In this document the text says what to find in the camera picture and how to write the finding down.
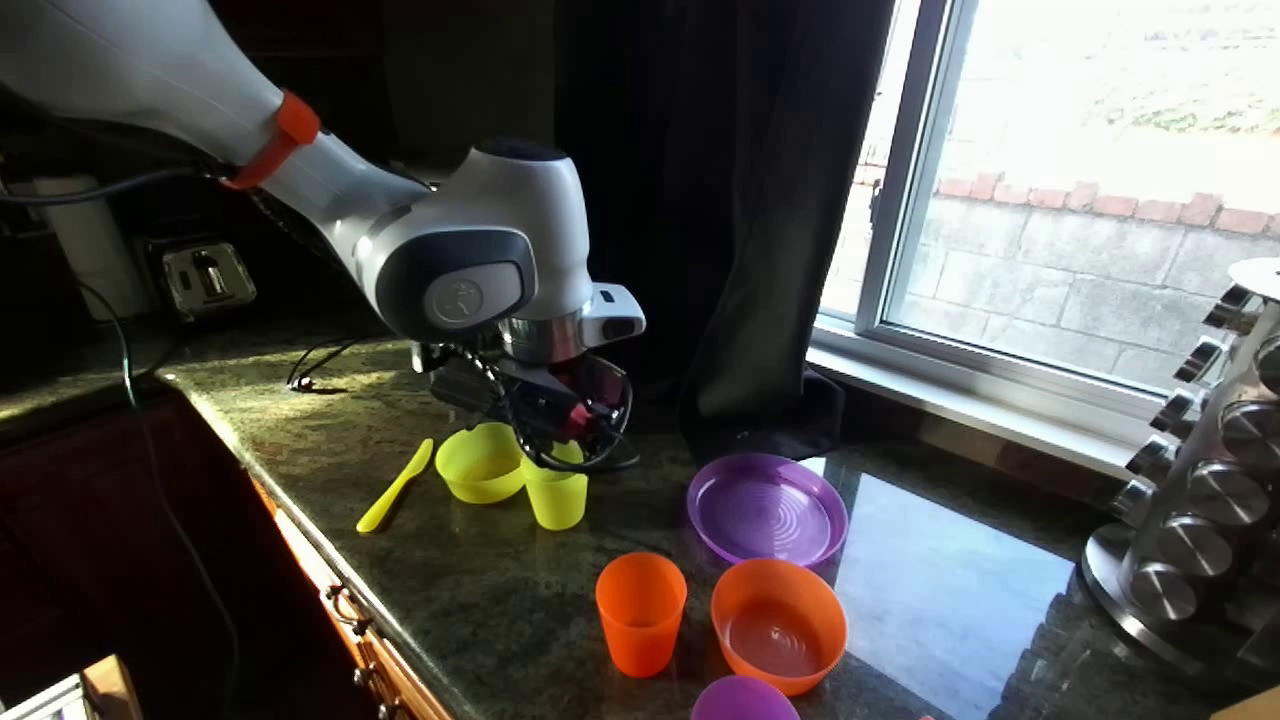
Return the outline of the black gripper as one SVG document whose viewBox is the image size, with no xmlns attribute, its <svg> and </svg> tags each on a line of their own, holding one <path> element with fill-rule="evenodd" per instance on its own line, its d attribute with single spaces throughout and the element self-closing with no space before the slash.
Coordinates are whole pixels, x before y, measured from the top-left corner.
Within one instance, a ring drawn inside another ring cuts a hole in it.
<svg viewBox="0 0 1280 720">
<path fill-rule="evenodd" d="M 621 469 L 634 391 L 626 371 L 597 351 L 516 365 L 463 345 L 415 345 L 412 369 L 437 402 L 505 419 L 538 469 Z"/>
</svg>

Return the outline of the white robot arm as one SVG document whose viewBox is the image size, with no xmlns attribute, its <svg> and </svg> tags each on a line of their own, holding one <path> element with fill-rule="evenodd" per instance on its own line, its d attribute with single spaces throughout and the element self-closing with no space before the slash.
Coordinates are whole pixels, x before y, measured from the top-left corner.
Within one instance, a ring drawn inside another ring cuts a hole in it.
<svg viewBox="0 0 1280 720">
<path fill-rule="evenodd" d="M 621 448 L 632 383 L 604 351 L 647 318 L 588 274 L 565 152 L 493 142 L 442 184 L 394 177 L 275 87 L 206 0 L 0 0 L 0 85 L 53 118 L 185 142 L 219 184 L 287 205 L 425 369 L 483 377 L 536 464 L 593 472 Z"/>
</svg>

